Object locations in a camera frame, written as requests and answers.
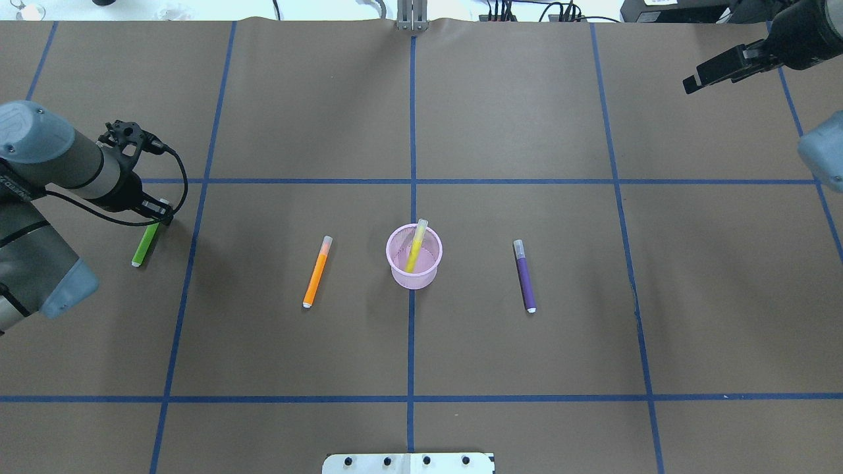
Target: black box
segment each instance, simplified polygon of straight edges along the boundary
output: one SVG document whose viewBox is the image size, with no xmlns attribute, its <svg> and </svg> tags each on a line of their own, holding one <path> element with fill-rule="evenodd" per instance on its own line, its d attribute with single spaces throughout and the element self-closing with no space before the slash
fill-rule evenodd
<svg viewBox="0 0 843 474">
<path fill-rule="evenodd" d="M 620 16 L 627 23 L 716 23 L 729 0 L 624 0 Z"/>
</svg>

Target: plastic cup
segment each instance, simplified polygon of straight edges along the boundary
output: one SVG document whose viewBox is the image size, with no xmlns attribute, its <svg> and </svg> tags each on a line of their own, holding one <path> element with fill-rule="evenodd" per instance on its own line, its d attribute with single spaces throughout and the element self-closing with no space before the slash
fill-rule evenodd
<svg viewBox="0 0 843 474">
<path fill-rule="evenodd" d="M 404 271 L 415 233 L 416 225 L 407 224 L 396 229 L 386 241 L 386 261 L 392 268 L 392 278 L 407 289 L 421 289 L 429 285 L 436 277 L 437 267 L 442 261 L 442 241 L 436 232 L 428 227 L 421 241 L 416 269 L 413 273 Z"/>
</svg>

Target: blue grid line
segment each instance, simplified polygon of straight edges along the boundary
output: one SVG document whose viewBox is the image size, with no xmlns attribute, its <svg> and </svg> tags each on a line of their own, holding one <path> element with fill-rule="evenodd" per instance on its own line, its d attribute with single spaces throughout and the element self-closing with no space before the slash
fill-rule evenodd
<svg viewBox="0 0 843 474">
<path fill-rule="evenodd" d="M 799 113 L 796 110 L 796 106 L 793 104 L 793 97 L 790 93 L 790 87 L 787 85 L 787 79 L 785 78 L 784 70 L 779 67 L 779 79 L 781 80 L 781 89 L 784 90 L 785 99 L 787 100 L 787 106 L 790 108 L 791 115 L 793 116 L 793 123 L 796 125 L 796 131 L 801 137 L 803 133 L 802 129 L 802 121 L 799 120 Z M 843 245 L 840 243 L 840 235 L 837 233 L 837 226 L 835 225 L 835 219 L 831 215 L 831 210 L 829 209 L 829 203 L 825 199 L 825 191 L 823 191 L 823 186 L 815 176 L 813 178 L 813 184 L 817 188 L 817 196 L 819 197 L 819 203 L 823 206 L 823 213 L 825 213 L 825 220 L 829 223 L 829 230 L 831 231 L 831 239 L 835 242 L 835 248 L 837 249 L 837 256 L 840 258 L 840 262 L 843 262 Z"/>
<path fill-rule="evenodd" d="M 632 266 L 632 254 L 630 250 L 629 233 L 626 230 L 626 216 L 624 214 L 623 197 L 620 194 L 620 179 L 618 176 L 618 164 L 615 160 L 615 144 L 612 141 L 612 127 L 609 123 L 609 106 L 606 102 L 606 89 L 603 84 L 603 68 L 600 65 L 600 51 L 597 42 L 597 30 L 594 24 L 589 24 L 591 29 L 591 42 L 594 53 L 594 67 L 597 73 L 597 85 L 600 92 L 600 106 L 603 109 L 603 125 L 606 131 L 606 145 L 609 149 L 609 162 L 612 166 L 612 179 L 615 182 L 615 201 L 618 207 L 618 219 L 620 220 L 620 236 L 624 243 L 624 254 L 626 256 L 626 272 L 632 288 L 632 298 L 635 302 L 635 318 L 638 331 L 638 350 L 641 354 L 641 366 L 644 374 L 644 387 L 647 396 L 652 397 L 652 379 L 650 378 L 650 365 L 647 361 L 647 344 L 644 340 L 644 325 L 641 319 L 641 306 L 638 302 L 638 288 L 635 282 L 635 268 Z M 656 467 L 658 474 L 664 474 L 664 460 L 662 457 L 662 442 L 658 434 L 658 419 L 656 417 L 656 404 L 652 398 L 647 401 L 647 408 L 650 412 L 650 429 L 652 431 L 652 445 L 656 455 Z"/>
<path fill-rule="evenodd" d="M 148 184 L 181 184 L 181 178 L 145 178 Z M 605 178 L 189 178 L 188 182 L 209 185 L 613 185 L 615 180 Z M 813 186 L 816 180 L 679 180 L 679 179 L 618 179 L 622 185 L 763 185 L 763 186 Z"/>
<path fill-rule="evenodd" d="M 571 403 L 616 401 L 750 401 L 750 400 L 843 400 L 843 392 L 731 392 L 604 395 L 414 395 L 418 403 Z M 99 396 L 99 395 L 2 395 L 0 403 L 168 403 L 181 404 L 307 404 L 307 403 L 407 403 L 402 395 L 351 396 Z"/>
<path fill-rule="evenodd" d="M 44 51 L 41 53 L 41 59 L 38 61 L 38 67 L 35 69 L 35 76 L 32 78 L 30 90 L 26 93 L 26 99 L 32 100 L 32 95 L 35 93 L 35 86 L 38 85 L 38 79 L 41 77 L 41 71 L 44 69 L 44 63 L 47 60 L 47 54 L 50 53 L 50 46 L 52 46 L 53 38 L 56 37 L 56 30 L 58 30 L 58 22 L 54 21 L 52 28 L 50 28 L 50 35 L 47 36 L 47 42 L 44 44 Z"/>
<path fill-rule="evenodd" d="M 416 221 L 416 37 L 410 38 L 410 222 Z M 416 450 L 416 291 L 407 297 L 407 452 Z"/>
<path fill-rule="evenodd" d="M 211 175 L 213 164 L 213 152 L 217 143 L 217 130 L 219 128 L 220 115 L 223 113 L 223 102 L 225 100 L 225 88 L 228 82 L 228 69 L 231 65 L 231 53 L 234 49 L 234 34 L 237 31 L 237 22 L 231 22 L 231 31 L 228 33 L 228 49 L 225 54 L 225 65 L 223 66 L 223 78 L 219 84 L 219 95 L 217 96 L 217 110 L 214 114 L 213 129 L 211 131 L 211 142 L 208 144 L 208 155 L 205 163 L 205 183 L 202 184 L 199 195 L 199 206 L 196 209 L 196 222 L 193 226 L 193 237 L 191 238 L 191 251 L 187 257 L 187 269 L 185 270 L 185 281 L 181 289 L 181 302 L 179 304 L 179 315 L 175 322 L 173 334 L 173 346 L 170 350 L 169 364 L 167 367 L 167 379 L 164 382 L 164 400 L 161 402 L 161 412 L 158 415 L 158 429 L 155 434 L 153 456 L 149 465 L 149 473 L 155 474 L 158 470 L 158 456 L 161 454 L 161 443 L 164 439 L 164 425 L 167 422 L 167 410 L 169 407 L 169 395 L 173 387 L 173 375 L 175 373 L 175 361 L 179 354 L 179 341 L 181 339 L 181 328 L 185 320 L 187 308 L 187 294 L 193 276 L 193 263 L 196 259 L 196 243 L 199 240 L 199 230 L 202 224 L 202 214 L 205 209 L 205 198 L 207 196 L 207 180 Z"/>
</svg>

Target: marker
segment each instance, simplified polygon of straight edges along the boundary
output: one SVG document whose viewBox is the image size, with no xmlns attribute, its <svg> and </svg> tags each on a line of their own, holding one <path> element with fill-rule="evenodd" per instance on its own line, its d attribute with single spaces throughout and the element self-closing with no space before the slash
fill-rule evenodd
<svg viewBox="0 0 843 474">
<path fill-rule="evenodd" d="M 407 264 L 404 266 L 404 271 L 413 273 L 416 269 L 416 260 L 418 260 L 419 252 L 422 250 L 422 241 L 424 240 L 424 233 L 427 231 L 427 221 L 419 219 L 416 224 L 416 234 L 413 235 L 413 245 L 410 247 L 410 256 L 407 257 Z"/>
<path fill-rule="evenodd" d="M 308 291 L 304 294 L 304 302 L 302 302 L 302 307 L 305 309 L 310 308 L 314 305 L 314 298 L 316 298 L 316 289 L 319 288 L 319 281 L 322 279 L 322 272 L 325 269 L 325 262 L 328 261 L 328 250 L 330 250 L 330 244 L 334 240 L 330 237 L 330 235 L 326 235 L 324 239 L 322 239 L 322 248 L 319 249 L 319 256 L 316 257 L 316 265 L 314 265 L 314 272 L 310 275 L 310 284 L 308 285 Z"/>
<path fill-rule="evenodd" d="M 147 258 L 149 246 L 153 243 L 153 239 L 155 238 L 156 232 L 158 232 L 158 224 L 148 225 L 147 229 L 143 231 L 141 243 L 137 245 L 137 250 L 135 250 L 135 256 L 132 257 L 133 267 L 138 268 L 143 265 L 143 261 Z"/>
<path fill-rule="evenodd" d="M 524 297 L 524 308 L 528 313 L 534 313 L 535 297 L 533 296 L 533 284 L 529 281 L 524 241 L 521 239 L 515 240 L 513 247 L 515 248 L 515 264 L 518 266 L 518 280 L 521 282 L 521 294 Z"/>
</svg>

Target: white floor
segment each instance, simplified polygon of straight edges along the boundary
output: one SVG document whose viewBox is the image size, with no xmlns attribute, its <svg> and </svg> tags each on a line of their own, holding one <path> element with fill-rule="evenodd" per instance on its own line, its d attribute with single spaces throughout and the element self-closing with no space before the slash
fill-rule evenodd
<svg viewBox="0 0 843 474">
<path fill-rule="evenodd" d="M 90 0 L 11 0 L 14 4 L 21 2 L 44 7 L 44 20 L 152 20 L 159 19 L 159 12 L 167 8 L 196 20 L 275 18 L 272 0 L 117 0 L 108 7 L 98 7 Z M 385 3 L 388 16 L 394 19 L 397 0 L 385 0 Z M 586 15 L 620 19 L 622 3 L 623 0 L 581 0 L 577 5 Z M 278 0 L 278 5 L 282 19 L 286 20 L 374 19 L 380 11 L 374 0 Z M 518 21 L 538 21 L 544 9 L 544 5 L 530 3 L 513 5 Z M 556 9 L 552 8 L 551 12 L 556 13 Z M 429 19 L 477 21 L 488 10 L 486 0 L 428 0 L 427 5 Z M 0 0 L 0 19 L 14 19 L 17 12 L 9 0 Z"/>
</svg>

